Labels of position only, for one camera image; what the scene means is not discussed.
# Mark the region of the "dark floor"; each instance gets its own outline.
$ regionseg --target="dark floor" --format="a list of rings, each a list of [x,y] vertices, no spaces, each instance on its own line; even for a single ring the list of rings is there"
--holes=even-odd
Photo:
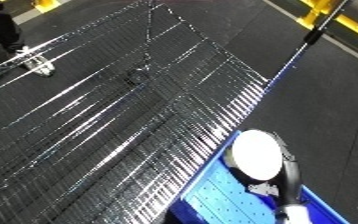
[[[265,77],[272,77],[307,33],[260,0],[164,1]],[[129,2],[75,0],[22,28],[28,42],[35,45]],[[280,134],[301,162],[306,185],[351,223],[358,223],[356,57],[321,40],[262,101],[244,127]]]

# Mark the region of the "shopping cart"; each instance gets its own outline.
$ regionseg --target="shopping cart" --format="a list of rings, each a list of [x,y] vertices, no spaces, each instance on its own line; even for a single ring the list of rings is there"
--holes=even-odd
[[[153,222],[299,55],[269,81],[145,0],[0,64],[0,223]]]

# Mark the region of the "metal rod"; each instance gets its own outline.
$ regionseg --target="metal rod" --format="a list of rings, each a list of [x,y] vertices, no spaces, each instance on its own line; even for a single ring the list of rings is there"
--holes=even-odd
[[[284,77],[286,72],[293,67],[293,65],[301,58],[301,56],[309,49],[310,46],[315,44],[324,32],[327,30],[328,25],[344,10],[345,6],[352,0],[343,0],[327,15],[327,17],[318,25],[313,28],[304,38],[303,43],[295,50],[287,62],[280,68],[274,78],[269,82],[265,88],[265,93],[270,92],[272,87]]]

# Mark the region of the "person's foot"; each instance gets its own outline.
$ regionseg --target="person's foot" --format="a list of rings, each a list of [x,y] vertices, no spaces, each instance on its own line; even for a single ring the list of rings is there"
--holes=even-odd
[[[30,48],[28,46],[24,46],[21,50],[17,50],[15,53],[9,54],[9,57],[13,58],[18,55],[26,54],[29,51]],[[53,75],[55,71],[55,67],[53,66],[53,64],[41,55],[36,55],[33,58],[23,62],[23,66],[26,69],[42,77],[49,77]]]

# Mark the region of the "robotic arm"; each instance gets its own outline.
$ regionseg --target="robotic arm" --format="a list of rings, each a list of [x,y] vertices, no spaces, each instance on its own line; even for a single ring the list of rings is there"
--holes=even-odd
[[[311,223],[300,198],[302,177],[298,163],[278,135],[245,131],[226,151],[224,161],[250,192],[275,197],[276,224]]]

